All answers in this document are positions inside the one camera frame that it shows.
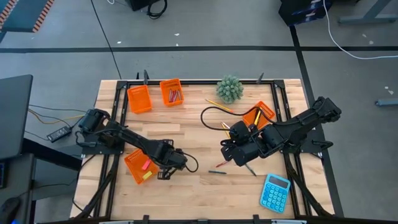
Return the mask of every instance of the orange bin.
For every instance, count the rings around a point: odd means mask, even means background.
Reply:
[[[174,78],[172,80],[165,80],[160,82],[160,89],[162,90],[163,103],[166,106],[180,105],[184,102],[184,95],[182,94],[182,87],[180,80]],[[179,96],[176,97],[174,102],[170,101],[170,93],[179,91]]]
[[[128,89],[127,96],[129,98],[130,109],[133,113],[139,114],[152,109],[152,102],[147,85]]]
[[[157,166],[152,161],[146,170],[142,169],[142,166],[148,159],[149,157],[146,156],[140,149],[135,150],[132,154],[124,158],[124,163],[126,163],[137,184],[141,184],[150,177],[157,175]],[[147,177],[144,178],[148,172],[152,172],[151,175],[147,175]]]
[[[260,107],[269,119],[274,118],[275,112],[273,112],[263,101],[259,101],[255,106]],[[256,117],[257,109],[253,109],[250,113],[243,116],[243,122],[246,124],[246,126],[249,126],[250,124],[254,124]],[[266,120],[261,114],[257,124],[257,129],[263,128],[267,123],[268,120]]]

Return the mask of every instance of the wooden tabletop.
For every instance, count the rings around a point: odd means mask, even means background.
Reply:
[[[96,108],[111,113],[117,80],[103,80],[98,92]],[[292,116],[306,110],[307,102],[299,79],[285,80],[287,98]],[[185,101],[182,105],[166,107],[162,102],[159,86],[149,86],[152,111],[134,114],[128,109],[126,125],[133,131],[149,139],[174,139],[174,146],[195,156],[199,170],[190,173],[186,169],[177,171],[170,180],[157,180],[153,177],[137,185],[124,164],[124,157],[136,150],[126,145],[118,169],[118,178],[112,208],[112,220],[142,220],[149,215],[151,220],[186,219],[252,219],[253,214],[260,218],[293,218],[292,202],[289,199],[285,212],[278,214],[259,204],[260,194],[267,174],[287,177],[282,154],[275,153],[266,159],[255,159],[248,164],[255,171],[253,176],[246,167],[238,167],[233,161],[215,168],[223,162],[220,141],[226,139],[223,131],[213,131],[200,122],[200,113],[211,106],[205,98],[220,102],[215,95],[214,85],[183,85]],[[280,92],[279,103],[282,103]],[[245,85],[242,100],[228,105],[236,113],[243,113],[262,100],[274,110],[271,88],[264,85]],[[121,103],[118,109],[120,120]],[[217,110],[209,110],[204,119],[210,126],[221,127],[220,121],[232,125],[241,117],[231,116]],[[84,207],[98,187],[103,156],[96,156],[80,172],[76,188],[75,202]],[[310,154],[302,154],[301,161],[307,187],[322,206],[333,213],[333,206],[326,183],[321,160]],[[188,158],[187,166],[194,169],[195,163]],[[208,170],[227,172],[227,175],[210,174]],[[298,202],[300,213],[304,207],[299,188]],[[103,200],[101,215],[106,201]],[[71,216],[80,211],[72,208]]]

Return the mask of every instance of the green plant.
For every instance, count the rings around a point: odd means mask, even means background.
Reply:
[[[217,83],[217,96],[227,104],[240,100],[243,96],[242,83],[232,75],[224,76],[222,81]]]

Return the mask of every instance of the white cable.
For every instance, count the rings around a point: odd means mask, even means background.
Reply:
[[[343,52],[347,53],[349,56],[356,58],[356,59],[361,59],[361,60],[371,60],[371,59],[380,59],[380,58],[398,58],[398,55],[394,55],[394,56],[379,56],[379,57],[370,57],[370,58],[362,58],[362,57],[357,57],[355,55],[352,55],[351,53],[349,53],[348,51],[344,50],[343,48],[341,48],[336,41],[334,40],[333,36],[331,35],[330,32],[330,20],[329,20],[329,15],[328,15],[328,9],[326,8],[326,3],[325,0],[323,0],[323,8],[325,9],[326,12],[326,18],[328,20],[328,30],[329,30],[329,36],[331,38],[331,40],[333,41],[333,43],[335,43],[335,45],[340,48],[340,50],[342,50]]]

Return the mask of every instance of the calculator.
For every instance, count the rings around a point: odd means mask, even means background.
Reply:
[[[268,174],[262,189],[260,205],[274,212],[283,213],[289,189],[290,181],[275,174]]]

